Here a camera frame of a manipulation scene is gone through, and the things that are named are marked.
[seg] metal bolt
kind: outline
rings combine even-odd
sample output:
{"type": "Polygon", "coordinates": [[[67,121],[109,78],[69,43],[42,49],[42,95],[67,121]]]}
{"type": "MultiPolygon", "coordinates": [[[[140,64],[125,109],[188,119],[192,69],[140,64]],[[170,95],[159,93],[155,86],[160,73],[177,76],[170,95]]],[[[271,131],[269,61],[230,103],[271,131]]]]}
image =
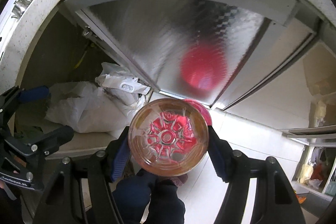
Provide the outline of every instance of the metal bolt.
{"type": "Polygon", "coordinates": [[[37,145],[36,145],[36,144],[33,144],[33,145],[31,146],[31,150],[32,150],[33,152],[35,152],[35,151],[37,150],[37,145]]]}
{"type": "Polygon", "coordinates": [[[69,157],[65,157],[62,159],[62,163],[63,164],[68,164],[70,162],[70,158],[69,157]]]}
{"type": "Polygon", "coordinates": [[[242,153],[239,150],[233,150],[233,156],[235,157],[240,157],[242,155],[242,153]]]}
{"type": "Polygon", "coordinates": [[[33,173],[32,173],[32,172],[28,172],[28,173],[26,174],[26,178],[27,178],[27,180],[32,181],[33,178],[34,178],[33,173]]]}
{"type": "Polygon", "coordinates": [[[104,156],[105,156],[105,151],[104,150],[100,150],[100,151],[97,152],[97,157],[102,158],[104,156]]]}
{"type": "Polygon", "coordinates": [[[274,157],[268,157],[268,161],[271,163],[271,164],[274,164],[277,162],[276,158],[274,157]]]}

